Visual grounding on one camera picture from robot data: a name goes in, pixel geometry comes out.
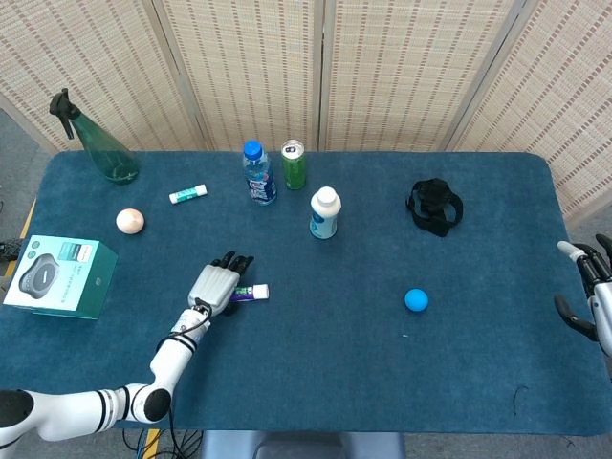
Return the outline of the blue ball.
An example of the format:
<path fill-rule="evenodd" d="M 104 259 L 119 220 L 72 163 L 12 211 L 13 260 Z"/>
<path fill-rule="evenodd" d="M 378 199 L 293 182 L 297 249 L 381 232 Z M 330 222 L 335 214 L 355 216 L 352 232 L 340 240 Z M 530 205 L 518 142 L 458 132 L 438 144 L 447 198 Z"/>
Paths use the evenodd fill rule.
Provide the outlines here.
<path fill-rule="evenodd" d="M 404 304 L 409 311 L 419 313 L 428 307 L 429 298 L 422 289 L 413 288 L 405 293 Z"/>

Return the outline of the teal product box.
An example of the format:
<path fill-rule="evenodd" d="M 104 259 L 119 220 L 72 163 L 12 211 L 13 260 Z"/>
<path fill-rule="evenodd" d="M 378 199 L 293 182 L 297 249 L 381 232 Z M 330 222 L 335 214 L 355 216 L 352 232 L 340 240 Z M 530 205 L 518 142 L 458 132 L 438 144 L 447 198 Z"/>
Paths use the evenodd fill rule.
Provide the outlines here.
<path fill-rule="evenodd" d="M 32 235 L 4 304 L 40 315 L 97 319 L 117 261 L 98 240 Z"/>

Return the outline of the green white glue stick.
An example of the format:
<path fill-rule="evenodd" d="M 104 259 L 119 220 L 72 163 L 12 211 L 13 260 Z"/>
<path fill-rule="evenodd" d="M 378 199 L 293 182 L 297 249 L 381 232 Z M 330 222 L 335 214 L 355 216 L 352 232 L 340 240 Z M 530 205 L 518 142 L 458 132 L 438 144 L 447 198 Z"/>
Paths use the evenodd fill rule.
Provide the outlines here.
<path fill-rule="evenodd" d="M 170 193 L 168 199 L 172 205 L 182 203 L 197 197 L 205 196 L 208 194 L 208 189 L 204 184 L 185 188 L 180 191 Z"/>

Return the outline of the green spray bottle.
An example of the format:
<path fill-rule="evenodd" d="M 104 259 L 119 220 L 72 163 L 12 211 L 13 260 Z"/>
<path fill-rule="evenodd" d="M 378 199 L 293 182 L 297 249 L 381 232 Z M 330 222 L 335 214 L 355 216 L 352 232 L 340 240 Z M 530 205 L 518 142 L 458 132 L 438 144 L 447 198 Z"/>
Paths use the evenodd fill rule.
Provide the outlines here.
<path fill-rule="evenodd" d="M 49 113 L 57 117 L 69 140 L 78 138 L 97 168 L 108 181 L 126 185 L 134 181 L 139 165 L 133 153 L 70 101 L 69 91 L 62 88 L 53 95 Z"/>

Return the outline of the green drink can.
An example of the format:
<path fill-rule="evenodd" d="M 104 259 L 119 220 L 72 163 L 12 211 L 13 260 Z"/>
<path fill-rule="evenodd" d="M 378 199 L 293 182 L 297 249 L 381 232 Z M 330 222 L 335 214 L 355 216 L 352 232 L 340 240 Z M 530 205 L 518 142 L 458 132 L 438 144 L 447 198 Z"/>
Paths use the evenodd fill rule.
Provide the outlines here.
<path fill-rule="evenodd" d="M 280 152 L 286 187 L 291 190 L 303 188 L 306 183 L 304 145 L 298 140 L 287 140 Z"/>

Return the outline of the pale pink egg ball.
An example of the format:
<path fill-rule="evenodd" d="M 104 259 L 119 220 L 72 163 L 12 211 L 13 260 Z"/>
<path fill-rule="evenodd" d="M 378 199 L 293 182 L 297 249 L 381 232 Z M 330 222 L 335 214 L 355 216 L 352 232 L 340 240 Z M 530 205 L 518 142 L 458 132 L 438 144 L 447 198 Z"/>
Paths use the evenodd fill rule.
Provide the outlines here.
<path fill-rule="evenodd" d="M 144 227 L 144 217 L 135 208 L 125 208 L 117 214 L 116 226 L 124 234 L 137 234 Z"/>

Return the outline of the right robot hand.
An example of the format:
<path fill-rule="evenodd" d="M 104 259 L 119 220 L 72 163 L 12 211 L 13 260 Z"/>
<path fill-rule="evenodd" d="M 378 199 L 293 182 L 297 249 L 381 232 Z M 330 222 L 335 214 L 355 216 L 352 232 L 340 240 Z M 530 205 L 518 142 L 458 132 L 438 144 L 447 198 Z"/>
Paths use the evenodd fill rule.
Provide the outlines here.
<path fill-rule="evenodd" d="M 561 319 L 571 329 L 600 345 L 602 352 L 612 359 L 612 238 L 597 233 L 596 239 L 604 248 L 609 262 L 593 247 L 582 243 L 558 241 L 557 248 L 578 267 L 582 286 L 593 322 L 579 318 L 562 295 L 554 297 Z"/>

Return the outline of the white yogurt drink bottle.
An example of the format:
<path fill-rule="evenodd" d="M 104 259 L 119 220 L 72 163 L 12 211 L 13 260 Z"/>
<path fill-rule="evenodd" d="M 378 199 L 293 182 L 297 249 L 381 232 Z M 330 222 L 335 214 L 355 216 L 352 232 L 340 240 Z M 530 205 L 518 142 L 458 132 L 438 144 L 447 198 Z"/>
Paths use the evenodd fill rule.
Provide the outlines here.
<path fill-rule="evenodd" d="M 310 233 L 317 239 L 325 240 L 337 232 L 341 199 L 330 186 L 321 187 L 311 198 L 312 215 Z"/>

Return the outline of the bamboo folding screen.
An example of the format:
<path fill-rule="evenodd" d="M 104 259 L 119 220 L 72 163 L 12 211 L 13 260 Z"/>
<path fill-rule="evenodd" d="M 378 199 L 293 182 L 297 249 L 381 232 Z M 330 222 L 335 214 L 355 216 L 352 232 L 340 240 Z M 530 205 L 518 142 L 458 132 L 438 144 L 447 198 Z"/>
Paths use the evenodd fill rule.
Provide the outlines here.
<path fill-rule="evenodd" d="M 612 0 L 0 0 L 0 109 L 67 88 L 134 150 L 520 151 L 612 206 Z"/>

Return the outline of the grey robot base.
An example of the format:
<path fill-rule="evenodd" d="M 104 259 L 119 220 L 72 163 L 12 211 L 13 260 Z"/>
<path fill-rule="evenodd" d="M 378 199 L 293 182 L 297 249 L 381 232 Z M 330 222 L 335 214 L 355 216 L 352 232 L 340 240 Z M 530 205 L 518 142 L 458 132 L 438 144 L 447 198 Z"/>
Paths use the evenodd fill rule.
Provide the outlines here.
<path fill-rule="evenodd" d="M 405 459 L 399 432 L 208 430 L 199 459 Z"/>

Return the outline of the purple toothpaste tube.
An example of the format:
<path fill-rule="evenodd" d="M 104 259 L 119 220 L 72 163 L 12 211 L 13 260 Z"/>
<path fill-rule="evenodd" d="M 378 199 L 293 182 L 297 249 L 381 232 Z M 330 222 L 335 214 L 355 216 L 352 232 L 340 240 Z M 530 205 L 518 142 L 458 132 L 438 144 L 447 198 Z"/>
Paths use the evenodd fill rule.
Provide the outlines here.
<path fill-rule="evenodd" d="M 230 296 L 230 302 L 252 302 L 257 300 L 267 300 L 269 298 L 269 286 L 267 284 L 257 284 L 253 286 L 236 287 Z"/>

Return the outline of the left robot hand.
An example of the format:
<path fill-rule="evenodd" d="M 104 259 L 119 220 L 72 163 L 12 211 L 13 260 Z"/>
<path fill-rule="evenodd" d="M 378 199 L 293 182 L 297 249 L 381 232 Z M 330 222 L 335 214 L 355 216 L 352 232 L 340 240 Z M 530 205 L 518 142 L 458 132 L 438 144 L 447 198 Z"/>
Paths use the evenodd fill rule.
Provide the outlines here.
<path fill-rule="evenodd" d="M 187 295 L 188 306 L 207 307 L 213 317 L 221 314 L 253 259 L 229 251 L 206 264 Z"/>

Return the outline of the clear water bottle blue cap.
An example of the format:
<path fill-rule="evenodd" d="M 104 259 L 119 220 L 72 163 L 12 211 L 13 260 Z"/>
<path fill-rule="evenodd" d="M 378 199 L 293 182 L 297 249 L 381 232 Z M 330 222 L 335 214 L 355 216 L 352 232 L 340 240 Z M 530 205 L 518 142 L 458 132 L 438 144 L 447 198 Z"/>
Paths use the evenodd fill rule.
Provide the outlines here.
<path fill-rule="evenodd" d="M 261 206 L 273 203 L 277 196 L 273 163 L 261 142 L 244 143 L 243 170 L 251 198 Z"/>

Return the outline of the blue table mat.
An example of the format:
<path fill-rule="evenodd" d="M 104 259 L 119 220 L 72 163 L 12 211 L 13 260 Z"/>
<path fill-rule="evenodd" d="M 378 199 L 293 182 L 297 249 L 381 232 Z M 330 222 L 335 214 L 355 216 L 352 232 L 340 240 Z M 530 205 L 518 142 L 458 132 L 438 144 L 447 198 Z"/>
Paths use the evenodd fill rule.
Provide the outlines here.
<path fill-rule="evenodd" d="M 266 301 L 216 318 L 175 399 L 180 428 L 598 435 L 612 432 L 600 347 L 559 318 L 586 314 L 551 171 L 528 153 L 312 153 L 307 185 L 259 206 L 237 153 L 143 152 L 105 180 L 82 152 L 51 159 L 31 232 L 118 256 L 97 320 L 0 307 L 0 388 L 69 393 L 148 383 L 156 347 L 207 262 L 253 256 Z M 172 205 L 170 193 L 208 194 Z M 336 234 L 311 198 L 341 199 Z M 135 208 L 137 234 L 116 226 Z M 428 307 L 404 304 L 422 289 Z"/>

